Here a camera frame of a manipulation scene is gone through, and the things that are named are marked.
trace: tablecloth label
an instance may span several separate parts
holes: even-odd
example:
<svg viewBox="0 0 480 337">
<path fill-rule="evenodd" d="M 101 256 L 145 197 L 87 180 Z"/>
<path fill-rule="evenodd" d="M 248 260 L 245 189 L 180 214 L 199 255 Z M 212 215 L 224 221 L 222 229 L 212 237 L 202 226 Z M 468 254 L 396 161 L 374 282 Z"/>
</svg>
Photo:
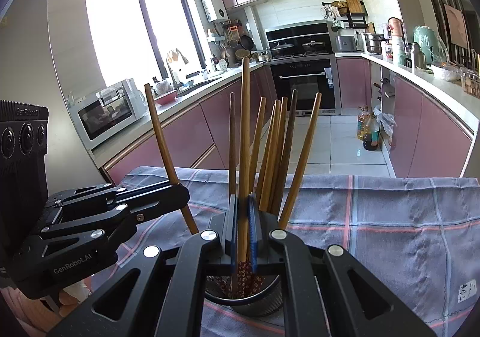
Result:
<svg viewBox="0 0 480 337">
<path fill-rule="evenodd" d="M 475 279 L 469 281 L 468 283 L 462 284 L 458 290 L 458 302 L 463 302 L 468 298 L 477 294 L 477 282 Z"/>
</svg>

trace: kitchen countertop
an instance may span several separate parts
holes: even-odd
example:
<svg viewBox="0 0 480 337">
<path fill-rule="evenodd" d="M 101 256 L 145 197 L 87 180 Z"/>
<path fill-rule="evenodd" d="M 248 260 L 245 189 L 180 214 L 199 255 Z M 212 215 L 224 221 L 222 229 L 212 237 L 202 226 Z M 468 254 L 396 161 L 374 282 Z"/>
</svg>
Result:
<svg viewBox="0 0 480 337">
<path fill-rule="evenodd" d="M 263 62 L 250 63 L 250 71 L 256 70 L 262 66 Z M 157 114 L 160 122 L 165 121 L 189 105 L 199 101 L 207 94 L 236 80 L 237 78 L 241 77 L 241 74 L 241 66 L 234 69 L 228 69 L 221 75 L 215 75 L 211 77 L 211 83 L 201 86 L 185 96 L 177 97 L 172 103 L 164 106 L 160 106 L 158 104 L 155 105 L 157 107 Z M 148 112 L 148 107 L 145 107 L 145 111 L 145 115 L 143 115 L 141 119 L 138 119 L 136 122 L 120 130 L 118 133 L 98 145 L 96 148 L 87 150 L 97 168 L 105 165 L 105 163 L 114 158 L 114 156 L 120 153 L 137 138 L 153 129 L 152 118 Z"/>
<path fill-rule="evenodd" d="M 476 135 L 480 121 L 480 99 L 467 94 L 462 87 L 453 82 L 443 81 L 434 77 L 433 74 L 416 70 L 403 65 L 394 65 L 392 61 L 385 60 L 381 55 L 352 52 L 335 53 L 337 58 L 341 57 L 362 57 L 382 65 L 393 72 L 401 75 L 406 80 L 417 85 L 433 98 L 442 103 L 453 114 L 455 114 L 465 125 Z"/>
</svg>

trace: plaid tablecloth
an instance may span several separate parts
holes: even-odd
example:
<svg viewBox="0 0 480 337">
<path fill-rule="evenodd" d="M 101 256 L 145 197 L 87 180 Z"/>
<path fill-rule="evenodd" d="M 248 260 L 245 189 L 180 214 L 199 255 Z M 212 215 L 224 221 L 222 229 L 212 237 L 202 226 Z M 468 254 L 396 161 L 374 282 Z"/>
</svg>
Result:
<svg viewBox="0 0 480 337">
<path fill-rule="evenodd" d="M 178 168 L 177 174 L 189 188 L 200 230 L 228 209 L 226 170 Z M 139 167 L 122 185 L 132 189 L 165 179 L 163 168 Z M 289 176 L 284 199 L 291 180 Z M 309 175 L 303 178 L 287 230 L 319 248 L 341 244 L 438 336 L 448 337 L 478 299 L 472 281 L 480 279 L 479 201 L 476 179 Z M 145 245 L 169 249 L 189 235 L 179 211 L 139 225 L 118 249 L 118 263 L 94 276 L 94 288 Z M 206 300 L 202 319 L 205 337 L 284 334 L 281 311 L 247 318 Z"/>
</svg>

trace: wooden chopstick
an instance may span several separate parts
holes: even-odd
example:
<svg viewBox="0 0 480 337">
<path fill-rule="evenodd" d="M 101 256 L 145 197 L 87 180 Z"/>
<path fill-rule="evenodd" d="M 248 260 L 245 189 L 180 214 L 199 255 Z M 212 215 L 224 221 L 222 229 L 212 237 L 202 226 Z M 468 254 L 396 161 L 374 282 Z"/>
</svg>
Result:
<svg viewBox="0 0 480 337">
<path fill-rule="evenodd" d="M 260 203 L 260 199 L 262 198 L 262 187 L 263 187 L 263 179 L 265 178 L 265 167 L 267 166 L 267 155 L 268 155 L 268 151 L 270 150 L 270 142 L 272 140 L 274 111 L 275 111 L 275 107 L 272 108 L 272 115 L 270 116 L 270 124 L 268 126 L 267 141 L 265 143 L 265 150 L 263 151 L 262 165 L 260 166 L 260 173 L 258 174 L 257 187 L 255 188 L 255 196 L 257 199 L 257 204 Z"/>
<path fill-rule="evenodd" d="M 303 173 L 305 172 L 305 167 L 307 165 L 308 155 L 310 154 L 311 142 L 314 140 L 315 126 L 317 124 L 318 110 L 320 108 L 320 102 L 322 100 L 322 94 L 318 92 L 315 96 L 315 102 L 313 104 L 313 110 L 311 111 L 310 123 L 308 125 L 307 135 L 305 136 L 305 141 L 303 142 L 303 148 L 300 153 L 300 158 L 298 160 L 297 169 L 295 170 L 295 175 L 293 176 L 292 185 L 290 186 L 290 191 L 286 197 L 285 205 L 278 221 L 278 227 L 282 230 L 287 228 L 287 224 L 292 214 L 293 205 L 295 204 L 295 199 L 299 193 L 300 186 L 302 184 Z"/>
<path fill-rule="evenodd" d="M 250 59 L 243 59 L 240 111 L 240 169 L 238 172 L 238 251 L 237 262 L 247 260 L 248 248 L 248 194 L 250 147 Z"/>
<path fill-rule="evenodd" d="M 275 100 L 274 114 L 272 122 L 272 138 L 270 140 L 270 146 L 268 151 L 265 151 L 267 155 L 265 177 L 263 178 L 262 197 L 258 203 L 259 211 L 268 211 L 270 203 L 270 190 L 272 188 L 272 177 L 275 166 L 275 159 L 277 158 L 277 145 L 278 145 L 278 125 L 280 121 L 280 100 Z"/>
<path fill-rule="evenodd" d="M 155 108 L 155 102 L 150 84 L 145 84 L 145 95 L 147 98 L 148 110 L 150 111 L 150 116 L 152 118 L 153 130 L 155 132 L 155 137 L 157 138 L 158 148 L 160 149 L 160 155 L 162 156 L 163 164 L 165 165 L 166 175 L 171 183 L 179 184 L 180 182 L 178 181 L 179 179 L 177 173 L 175 172 L 175 167 L 173 166 L 172 157 L 170 156 L 167 143 L 165 142 L 165 137 L 163 136 L 162 125 L 160 124 L 160 119 L 158 119 L 157 109 Z M 188 204 L 181 209 L 181 213 L 188 229 L 190 230 L 190 233 L 198 233 L 198 227 L 193 216 L 191 215 Z"/>
<path fill-rule="evenodd" d="M 237 160 L 235 157 L 235 94 L 230 92 L 230 135 L 229 135 L 229 200 L 237 194 Z"/>
<path fill-rule="evenodd" d="M 283 144 L 282 161 L 278 169 L 277 183 L 273 191 L 272 205 L 270 213 L 278 217 L 280 214 L 280 206 L 282 204 L 283 190 L 285 189 L 285 180 L 289 171 L 290 153 L 292 150 L 293 128 L 295 126 L 295 112 L 297 111 L 297 90 L 292 91 L 292 99 L 290 101 L 289 123 L 286 127 L 285 143 Z"/>
<path fill-rule="evenodd" d="M 287 106 L 289 103 L 288 97 L 282 97 L 282 106 L 280 107 L 280 119 L 278 121 L 278 142 L 277 142 L 277 156 L 275 157 L 273 176 L 272 176 L 272 188 L 270 190 L 270 201 L 268 202 L 267 211 L 270 212 L 272 208 L 273 198 L 275 195 L 275 187 L 277 186 L 278 171 L 280 169 L 280 162 L 282 161 L 282 153 L 285 139 L 285 122 L 287 116 Z"/>
<path fill-rule="evenodd" d="M 249 192 L 254 189 L 255 173 L 257 171 L 258 151 L 260 150 L 260 139 L 262 138 L 263 117 L 265 115 L 266 98 L 260 99 L 260 108 L 258 108 L 257 124 L 255 125 L 255 135 L 253 136 L 253 147 L 250 155 L 250 175 Z"/>
</svg>

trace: white microwave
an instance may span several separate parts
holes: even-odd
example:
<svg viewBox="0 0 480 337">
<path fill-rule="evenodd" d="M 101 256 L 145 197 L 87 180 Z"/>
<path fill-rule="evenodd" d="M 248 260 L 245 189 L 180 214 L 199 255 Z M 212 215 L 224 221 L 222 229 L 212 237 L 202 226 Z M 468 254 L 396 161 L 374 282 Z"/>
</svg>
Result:
<svg viewBox="0 0 480 337">
<path fill-rule="evenodd" d="M 93 149 L 143 117 L 145 97 L 131 78 L 89 94 L 69 112 L 85 148 Z"/>
</svg>

